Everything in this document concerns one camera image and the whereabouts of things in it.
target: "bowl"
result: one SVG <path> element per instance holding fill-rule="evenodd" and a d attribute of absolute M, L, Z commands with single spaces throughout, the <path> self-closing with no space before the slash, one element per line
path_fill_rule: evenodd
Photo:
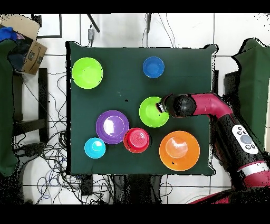
<path fill-rule="evenodd" d="M 139 116 L 141 121 L 148 127 L 161 127 L 169 119 L 168 113 L 161 113 L 156 108 L 156 103 L 160 102 L 160 100 L 160 97 L 148 97 L 141 103 Z"/>
<path fill-rule="evenodd" d="M 123 142 L 129 152 L 142 153 L 149 145 L 149 136 L 144 129 L 135 127 L 126 132 Z"/>
<path fill-rule="evenodd" d="M 85 143 L 84 151 L 90 158 L 100 158 L 105 154 L 106 146 L 100 138 L 91 138 Z"/>
<path fill-rule="evenodd" d="M 103 70 L 96 59 L 81 58 L 75 62 L 71 74 L 77 86 L 83 89 L 92 89 L 101 82 Z"/>
<path fill-rule="evenodd" d="M 164 72 L 164 62 L 158 57 L 147 58 L 142 66 L 143 72 L 149 78 L 158 78 Z"/>

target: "purple plate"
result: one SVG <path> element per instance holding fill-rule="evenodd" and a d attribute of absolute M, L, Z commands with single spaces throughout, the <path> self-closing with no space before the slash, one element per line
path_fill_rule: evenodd
<path fill-rule="evenodd" d="M 117 144 L 123 141 L 125 133 L 129 130 L 129 121 L 121 112 L 108 110 L 99 116 L 95 130 L 104 142 Z"/>

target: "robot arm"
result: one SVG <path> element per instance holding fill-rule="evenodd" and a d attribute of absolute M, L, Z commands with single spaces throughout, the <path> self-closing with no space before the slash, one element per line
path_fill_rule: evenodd
<path fill-rule="evenodd" d="M 233 113 L 231 108 L 215 94 L 167 95 L 157 104 L 158 110 L 173 117 L 212 115 L 217 119 Z"/>
<path fill-rule="evenodd" d="M 172 117 L 207 115 L 214 120 L 218 154 L 230 173 L 237 190 L 253 186 L 270 186 L 270 170 L 263 150 L 248 134 L 232 109 L 215 94 L 164 96 L 157 109 Z"/>

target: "white button panel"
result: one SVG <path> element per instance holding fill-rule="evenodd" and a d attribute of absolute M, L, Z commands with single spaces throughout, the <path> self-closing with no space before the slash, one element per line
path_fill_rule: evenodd
<path fill-rule="evenodd" d="M 257 146 L 255 145 L 255 143 L 253 142 L 253 140 L 251 141 L 250 144 L 244 143 L 244 142 L 250 142 L 250 141 L 247 141 L 247 139 L 249 139 L 251 137 L 248 135 L 246 129 L 242 125 L 235 125 L 232 129 L 232 132 L 233 132 L 234 136 L 236 137 L 237 141 L 239 142 L 241 148 L 246 153 L 257 154 L 259 152 L 259 150 L 258 150 Z"/>

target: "red cup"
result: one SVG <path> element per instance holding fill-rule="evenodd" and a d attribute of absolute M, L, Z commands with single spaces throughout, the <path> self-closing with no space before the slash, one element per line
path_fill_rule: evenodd
<path fill-rule="evenodd" d="M 125 133 L 123 142 L 129 152 L 142 153 L 149 145 L 149 136 L 144 129 L 135 127 Z"/>

